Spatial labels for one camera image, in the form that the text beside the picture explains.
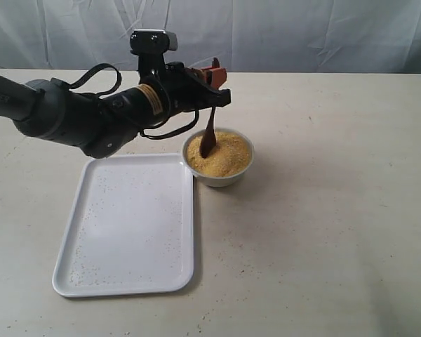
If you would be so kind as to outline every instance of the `cornmeal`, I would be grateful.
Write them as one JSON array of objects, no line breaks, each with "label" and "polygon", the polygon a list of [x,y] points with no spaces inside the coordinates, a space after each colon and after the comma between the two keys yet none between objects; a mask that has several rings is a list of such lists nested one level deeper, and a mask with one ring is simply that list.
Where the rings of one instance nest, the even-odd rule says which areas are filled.
[{"label": "cornmeal", "polygon": [[207,158],[199,154],[203,136],[192,139],[187,148],[187,162],[197,172],[211,177],[227,177],[242,171],[250,163],[246,141],[235,133],[216,131],[217,145]]}]

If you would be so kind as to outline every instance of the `black strap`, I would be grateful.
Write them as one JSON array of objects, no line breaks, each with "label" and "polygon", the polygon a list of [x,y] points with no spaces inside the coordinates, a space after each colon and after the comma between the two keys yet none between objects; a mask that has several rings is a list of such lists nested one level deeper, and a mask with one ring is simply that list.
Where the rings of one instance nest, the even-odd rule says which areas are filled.
[{"label": "black strap", "polygon": [[196,109],[195,110],[195,118],[194,118],[193,121],[191,121],[190,123],[188,123],[188,125],[184,125],[184,126],[182,126],[180,128],[177,128],[174,131],[165,133],[163,135],[151,136],[151,135],[147,135],[143,130],[141,130],[140,135],[142,137],[146,137],[146,138],[151,139],[151,140],[162,140],[162,139],[167,139],[167,138],[175,137],[175,136],[178,136],[181,133],[184,133],[185,131],[188,131],[191,128],[193,128],[196,125],[196,123],[198,123],[198,119],[199,119],[199,111],[198,111],[198,109]]},{"label": "black strap", "polygon": [[102,70],[107,69],[107,68],[111,68],[115,70],[117,73],[117,80],[115,82],[115,85],[109,90],[96,93],[95,96],[100,97],[100,96],[109,95],[110,93],[115,92],[115,90],[117,90],[121,85],[121,74],[117,68],[115,68],[113,65],[110,65],[109,63],[100,63],[99,65],[96,65],[95,67],[91,68],[90,70],[87,71],[87,73],[81,76],[81,78],[78,81],[72,84],[69,84],[68,88],[78,89],[80,86],[83,86],[89,79],[95,76],[98,72],[101,72]]}]

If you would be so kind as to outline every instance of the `white bowl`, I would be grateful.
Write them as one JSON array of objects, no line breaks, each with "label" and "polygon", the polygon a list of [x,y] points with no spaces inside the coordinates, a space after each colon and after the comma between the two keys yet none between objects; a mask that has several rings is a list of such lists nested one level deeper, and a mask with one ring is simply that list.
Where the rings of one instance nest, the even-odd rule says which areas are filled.
[{"label": "white bowl", "polygon": [[225,187],[225,186],[229,186],[231,184],[234,184],[236,181],[240,180],[243,175],[245,174],[245,172],[247,172],[247,170],[250,168],[251,164],[253,163],[254,160],[254,146],[252,144],[252,142],[248,139],[248,137],[246,137],[244,134],[232,130],[230,128],[215,128],[215,131],[222,131],[222,132],[228,132],[228,133],[235,133],[236,135],[241,136],[245,141],[246,144],[248,145],[248,149],[250,151],[250,162],[248,163],[248,165],[246,166],[246,168],[244,168],[242,171],[238,172],[237,174],[234,174],[232,176],[227,176],[227,177],[212,177],[212,176],[206,176],[202,173],[199,173],[197,171],[195,171],[187,162],[187,148],[189,147],[190,142],[192,141],[192,139],[194,139],[195,137],[201,136],[204,133],[205,130],[200,130],[196,133],[193,133],[190,137],[188,137],[184,143],[182,144],[182,151],[181,151],[181,155],[182,155],[182,160],[184,162],[184,165],[192,172],[192,174],[194,175],[194,177],[199,180],[200,182],[202,182],[204,185],[210,186],[210,187]]}]

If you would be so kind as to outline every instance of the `wooden spoon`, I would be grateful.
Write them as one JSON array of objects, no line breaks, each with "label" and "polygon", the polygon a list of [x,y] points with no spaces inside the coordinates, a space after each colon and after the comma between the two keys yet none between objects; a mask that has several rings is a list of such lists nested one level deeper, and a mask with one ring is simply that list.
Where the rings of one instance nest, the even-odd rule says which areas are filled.
[{"label": "wooden spoon", "polygon": [[212,149],[217,145],[217,138],[215,137],[215,131],[213,129],[215,109],[216,107],[212,107],[212,110],[210,111],[210,116],[209,116],[208,125],[206,127],[206,131],[204,131],[203,138],[201,139],[201,143],[199,144],[199,154],[203,158],[207,158],[208,155],[211,153]]}]

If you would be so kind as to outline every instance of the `white backdrop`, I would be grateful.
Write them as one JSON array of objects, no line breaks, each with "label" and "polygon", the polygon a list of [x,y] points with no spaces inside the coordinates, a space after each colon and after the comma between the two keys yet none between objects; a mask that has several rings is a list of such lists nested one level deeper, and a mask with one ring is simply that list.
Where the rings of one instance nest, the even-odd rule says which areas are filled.
[{"label": "white backdrop", "polygon": [[135,28],[167,60],[244,72],[421,72],[421,0],[0,0],[0,67],[135,70]]}]

